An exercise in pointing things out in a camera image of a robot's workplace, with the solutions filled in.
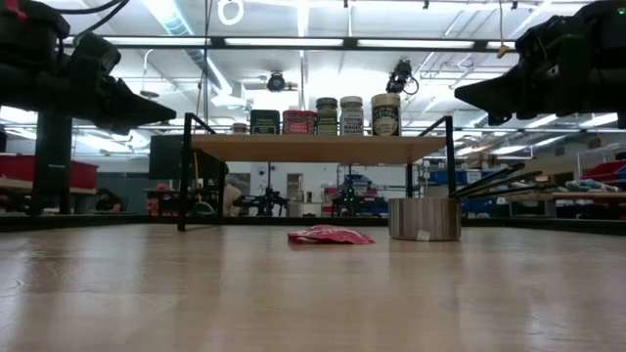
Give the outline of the ribbed metal cup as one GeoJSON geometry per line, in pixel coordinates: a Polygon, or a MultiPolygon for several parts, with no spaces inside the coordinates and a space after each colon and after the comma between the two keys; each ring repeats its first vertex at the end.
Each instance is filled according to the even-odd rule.
{"type": "Polygon", "coordinates": [[[388,231],[395,240],[457,242],[461,239],[461,203],[451,198],[393,198],[388,202],[388,231]]]}

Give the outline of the black pepper tin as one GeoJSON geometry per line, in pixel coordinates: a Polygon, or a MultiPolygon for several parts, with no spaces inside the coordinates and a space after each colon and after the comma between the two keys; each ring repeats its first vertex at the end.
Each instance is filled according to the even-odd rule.
{"type": "Polygon", "coordinates": [[[252,135],[279,135],[280,117],[278,110],[252,110],[250,112],[250,133],[252,135]]]}

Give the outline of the person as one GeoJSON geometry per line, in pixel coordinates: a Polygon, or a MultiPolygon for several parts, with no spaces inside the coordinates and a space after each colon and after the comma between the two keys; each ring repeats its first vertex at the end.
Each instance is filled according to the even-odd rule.
{"type": "Polygon", "coordinates": [[[118,213],[123,210],[121,198],[109,189],[101,188],[97,191],[96,195],[98,196],[98,201],[94,207],[95,212],[118,213]]]}

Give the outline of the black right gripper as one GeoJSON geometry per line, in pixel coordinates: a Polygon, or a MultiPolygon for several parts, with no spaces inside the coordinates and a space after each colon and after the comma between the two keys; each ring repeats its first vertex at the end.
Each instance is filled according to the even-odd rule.
{"type": "Polygon", "coordinates": [[[489,126],[503,125],[524,109],[626,113],[626,33],[552,31],[552,54],[527,57],[501,76],[458,87],[455,97],[489,112],[489,126]]]}

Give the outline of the red candy packet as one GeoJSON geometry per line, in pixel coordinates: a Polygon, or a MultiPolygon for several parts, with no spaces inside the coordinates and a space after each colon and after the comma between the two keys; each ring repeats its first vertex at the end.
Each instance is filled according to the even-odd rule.
{"type": "Polygon", "coordinates": [[[316,225],[288,233],[288,240],[296,243],[374,244],[369,236],[344,227],[316,225]]]}

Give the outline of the black monitor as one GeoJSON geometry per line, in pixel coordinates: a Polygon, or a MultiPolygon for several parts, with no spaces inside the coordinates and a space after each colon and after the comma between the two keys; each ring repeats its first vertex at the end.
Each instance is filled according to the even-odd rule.
{"type": "Polygon", "coordinates": [[[149,178],[170,180],[180,177],[182,135],[154,135],[151,137],[149,178]]]}

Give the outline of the gold lid spice jar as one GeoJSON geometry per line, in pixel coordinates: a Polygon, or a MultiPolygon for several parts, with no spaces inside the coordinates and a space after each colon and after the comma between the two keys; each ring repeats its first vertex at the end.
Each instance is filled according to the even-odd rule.
{"type": "Polygon", "coordinates": [[[400,103],[396,93],[378,94],[371,99],[374,136],[401,135],[400,103]]]}

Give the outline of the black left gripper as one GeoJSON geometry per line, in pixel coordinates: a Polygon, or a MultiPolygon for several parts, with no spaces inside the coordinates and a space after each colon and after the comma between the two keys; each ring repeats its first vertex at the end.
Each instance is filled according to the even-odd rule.
{"type": "Polygon", "coordinates": [[[172,120],[175,110],[143,98],[121,80],[106,78],[98,62],[79,59],[66,72],[0,64],[0,106],[104,121],[104,129],[132,129],[172,120]]]}

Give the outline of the wooden shelf riser black legs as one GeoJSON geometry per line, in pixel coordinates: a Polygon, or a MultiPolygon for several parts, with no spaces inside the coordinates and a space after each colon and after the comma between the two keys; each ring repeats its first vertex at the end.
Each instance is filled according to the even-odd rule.
{"type": "Polygon", "coordinates": [[[218,202],[215,222],[223,222],[223,171],[226,161],[296,162],[337,164],[404,164],[406,196],[414,195],[413,164],[438,150],[446,151],[448,192],[456,191],[453,120],[445,115],[416,137],[366,137],[317,135],[223,135],[217,134],[192,112],[184,115],[180,159],[180,207],[177,230],[188,223],[188,181],[192,151],[198,149],[218,159],[218,202]]]}

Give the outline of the black slanted rod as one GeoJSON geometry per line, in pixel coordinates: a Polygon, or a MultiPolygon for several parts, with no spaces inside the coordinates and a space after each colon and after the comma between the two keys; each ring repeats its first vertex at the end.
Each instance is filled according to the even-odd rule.
{"type": "Polygon", "coordinates": [[[535,185],[535,186],[513,188],[513,189],[507,189],[507,190],[500,190],[500,191],[492,191],[492,192],[486,192],[486,193],[480,193],[480,194],[471,194],[469,196],[462,196],[461,199],[496,198],[496,197],[512,195],[512,194],[551,191],[553,189],[557,189],[558,187],[559,186],[556,184],[535,185]]]}
{"type": "Polygon", "coordinates": [[[480,185],[478,187],[466,187],[454,194],[450,194],[449,198],[465,198],[465,197],[469,197],[469,196],[473,196],[473,195],[477,195],[479,193],[482,192],[486,192],[488,190],[491,190],[493,188],[499,187],[499,186],[508,186],[514,182],[517,181],[522,181],[522,180],[527,180],[527,179],[532,179],[536,176],[539,176],[542,174],[542,171],[531,171],[531,172],[526,172],[523,174],[519,174],[516,176],[512,176],[512,177],[508,177],[506,179],[502,179],[500,181],[493,181],[493,182],[489,182],[486,183],[484,185],[480,185]]]}
{"type": "Polygon", "coordinates": [[[510,168],[508,166],[505,166],[504,168],[496,171],[496,172],[492,172],[490,174],[488,174],[485,177],[480,178],[479,180],[472,182],[470,184],[467,184],[464,188],[455,191],[453,193],[450,193],[448,195],[448,198],[458,198],[460,195],[463,195],[469,191],[473,191],[474,189],[478,188],[479,186],[483,186],[485,184],[488,184],[489,182],[492,182],[500,177],[505,176],[508,172],[509,172],[510,168]]]}

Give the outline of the black round ceiling device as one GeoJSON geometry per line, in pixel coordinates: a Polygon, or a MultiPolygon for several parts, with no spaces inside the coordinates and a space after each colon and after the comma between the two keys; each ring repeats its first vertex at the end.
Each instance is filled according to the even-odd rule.
{"type": "Polygon", "coordinates": [[[266,88],[273,93],[284,91],[286,85],[286,80],[284,79],[283,74],[279,71],[272,72],[266,82],[266,88]]]}

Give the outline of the red lid paprika tin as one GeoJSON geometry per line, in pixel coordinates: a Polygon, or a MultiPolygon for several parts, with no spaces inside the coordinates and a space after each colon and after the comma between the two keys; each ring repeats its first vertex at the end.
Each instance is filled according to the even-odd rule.
{"type": "Polygon", "coordinates": [[[283,112],[284,135],[314,135],[317,113],[311,110],[285,110],[283,112]]]}

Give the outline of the white lid seasoning jar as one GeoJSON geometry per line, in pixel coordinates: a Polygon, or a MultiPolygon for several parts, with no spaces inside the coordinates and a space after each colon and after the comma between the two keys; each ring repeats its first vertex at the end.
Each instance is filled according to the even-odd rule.
{"type": "Polygon", "coordinates": [[[363,100],[358,96],[342,97],[340,104],[340,135],[362,136],[364,133],[363,100]]]}

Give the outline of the green lid spice jar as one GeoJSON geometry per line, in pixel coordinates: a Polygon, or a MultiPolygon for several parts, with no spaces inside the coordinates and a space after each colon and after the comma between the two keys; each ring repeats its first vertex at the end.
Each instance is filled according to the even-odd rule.
{"type": "Polygon", "coordinates": [[[323,136],[337,135],[337,100],[323,97],[316,100],[317,134],[323,136]]]}

